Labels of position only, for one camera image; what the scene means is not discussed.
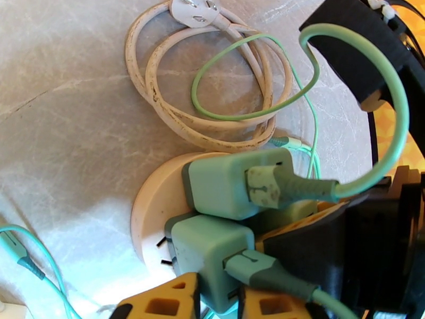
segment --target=white round power strip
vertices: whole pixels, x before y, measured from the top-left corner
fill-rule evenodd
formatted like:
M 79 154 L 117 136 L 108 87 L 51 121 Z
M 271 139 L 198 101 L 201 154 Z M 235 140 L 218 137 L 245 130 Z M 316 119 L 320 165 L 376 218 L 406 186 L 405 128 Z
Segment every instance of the white round power strip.
M 191 211 L 184 194 L 182 167 L 200 158 L 226 154 L 189 153 L 175 157 L 156 169 L 140 189 L 131 214 L 131 238 L 149 273 L 162 282 L 175 278 L 164 225 L 168 219 Z

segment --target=marble surface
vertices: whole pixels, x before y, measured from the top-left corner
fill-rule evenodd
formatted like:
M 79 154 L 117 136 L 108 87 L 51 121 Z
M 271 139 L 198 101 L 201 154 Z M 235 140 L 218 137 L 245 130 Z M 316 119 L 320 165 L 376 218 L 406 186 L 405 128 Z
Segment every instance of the marble surface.
M 84 319 L 106 318 L 118 301 L 155 285 L 131 245 L 132 202 L 161 163 L 199 150 L 162 123 L 126 74 L 126 31 L 141 12 L 162 1 L 0 0 L 0 221 L 37 233 Z M 298 27 L 321 1 L 222 0 L 249 25 L 283 42 L 304 83 L 312 67 L 300 53 Z M 139 41 L 141 65 L 178 28 L 165 14 L 149 24 Z M 164 97 L 191 111 L 196 70 L 227 44 L 212 33 L 173 48 L 160 65 Z M 320 121 L 322 174 L 349 181 L 371 168 L 367 116 L 323 59 L 320 63 L 311 99 Z M 281 83 L 277 75 L 276 89 Z M 215 111 L 237 113 L 254 109 L 260 95 L 236 52 L 211 70 L 200 99 Z M 311 143 L 312 117 L 304 101 L 281 111 L 278 124 Z M 294 154 L 299 172 L 307 162 Z M 52 277 L 45 259 L 23 241 Z M 27 304 L 35 319 L 65 317 L 56 295 L 2 250 L 0 264 L 6 301 Z

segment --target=white power cord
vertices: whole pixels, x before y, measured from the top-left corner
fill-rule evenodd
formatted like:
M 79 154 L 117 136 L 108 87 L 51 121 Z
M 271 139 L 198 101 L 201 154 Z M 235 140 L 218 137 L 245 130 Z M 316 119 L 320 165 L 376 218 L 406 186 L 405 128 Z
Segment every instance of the white power cord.
M 143 27 L 157 15 L 170 11 L 171 15 L 188 28 L 168 36 L 152 53 L 146 66 L 146 74 L 140 73 L 136 58 L 136 44 Z M 179 136 L 208 150 L 235 153 L 261 147 L 273 136 L 276 128 L 273 112 L 261 117 L 243 121 L 207 120 L 189 115 L 170 105 L 162 97 L 157 80 L 159 62 L 165 53 L 181 40 L 212 31 L 223 31 L 235 41 L 242 34 L 257 34 L 259 31 L 248 27 L 238 16 L 223 8 L 219 0 L 171 0 L 158 4 L 142 13 L 131 25 L 125 44 L 125 61 L 130 79 L 140 95 L 155 109 L 159 117 Z M 262 109 L 273 105 L 273 76 L 266 55 L 265 44 L 273 50 L 282 62 L 285 73 L 283 93 L 277 102 L 283 102 L 292 90 L 292 71 L 281 49 L 271 40 L 256 40 L 252 46 L 241 46 L 241 52 L 251 66 L 263 95 Z M 252 139 L 229 142 L 208 137 L 199 131 L 241 130 L 256 126 Z

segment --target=orange background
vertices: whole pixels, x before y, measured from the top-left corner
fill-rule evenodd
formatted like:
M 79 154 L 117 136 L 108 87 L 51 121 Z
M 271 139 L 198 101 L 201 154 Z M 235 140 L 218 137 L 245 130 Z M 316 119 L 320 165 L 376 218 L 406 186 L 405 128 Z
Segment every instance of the orange background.
M 407 1 L 416 7 L 421 13 L 425 13 L 425 0 Z M 394 6 L 394 8 L 399 13 L 400 17 L 403 19 L 406 25 L 411 29 L 422 50 L 425 52 L 425 22 L 419 16 L 403 7 Z M 382 158 L 393 138 L 395 114 L 394 110 L 389 104 L 385 104 L 376 110 L 373 114 L 375 115 L 376 133 L 378 139 L 378 155 L 379 158 Z M 411 169 L 425 171 L 425 158 L 422 156 L 419 148 L 417 147 L 410 134 L 409 138 L 407 139 L 403 155 L 389 174 L 394 175 L 395 170 L 399 165 L 409 165 Z

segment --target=dirty white cable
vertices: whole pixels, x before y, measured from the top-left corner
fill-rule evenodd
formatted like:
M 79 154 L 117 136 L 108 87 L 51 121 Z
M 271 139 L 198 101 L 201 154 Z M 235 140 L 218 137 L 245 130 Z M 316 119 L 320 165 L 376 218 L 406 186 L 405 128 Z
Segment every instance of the dirty white cable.
M 255 117 L 242 121 L 218 121 L 207 120 L 196 116 L 192 116 L 169 104 L 161 95 L 158 87 L 157 71 L 159 62 L 165 53 L 178 42 L 185 38 L 198 35 L 206 32 L 223 31 L 235 41 L 238 41 L 246 35 L 259 33 L 259 31 L 248 27 L 238 16 L 229 10 L 220 6 L 219 0 L 210 1 L 208 3 L 204 0 L 202 5 L 198 5 L 193 0 L 171 0 L 158 4 L 144 13 L 142 13 L 131 25 L 126 44 L 125 44 L 125 61 L 130 79 L 136 87 L 140 95 L 155 109 L 159 117 L 179 136 L 185 140 L 200 146 L 207 150 L 216 150 L 220 152 L 235 153 L 245 150 L 253 150 L 261 147 L 269 141 L 273 136 L 276 127 L 275 115 L 273 112 L 261 117 Z M 136 45 L 138 36 L 143 27 L 149 23 L 153 18 L 161 13 L 168 12 L 170 6 L 177 7 L 171 10 L 173 17 L 183 15 L 179 18 L 180 22 L 185 23 L 187 26 L 196 28 L 186 28 L 180 30 L 168 37 L 154 50 L 149 62 L 146 66 L 146 73 L 143 76 L 140 73 L 140 68 L 136 58 Z M 209 6 L 209 12 L 205 15 L 191 14 L 191 10 L 196 13 L 201 6 Z M 266 110 L 273 105 L 273 76 L 270 67 L 270 62 L 267 57 L 266 46 L 271 49 L 279 57 L 282 62 L 285 85 L 283 92 L 277 102 L 283 102 L 288 99 L 292 90 L 292 71 L 291 66 L 281 49 L 271 40 L 262 39 L 252 42 L 252 46 L 247 44 L 241 46 L 241 52 L 250 65 L 257 82 L 260 86 L 263 95 L 262 109 Z M 241 130 L 249 127 L 256 126 L 251 139 L 239 142 L 229 142 L 224 140 L 215 139 L 202 134 L 199 131 L 229 131 Z

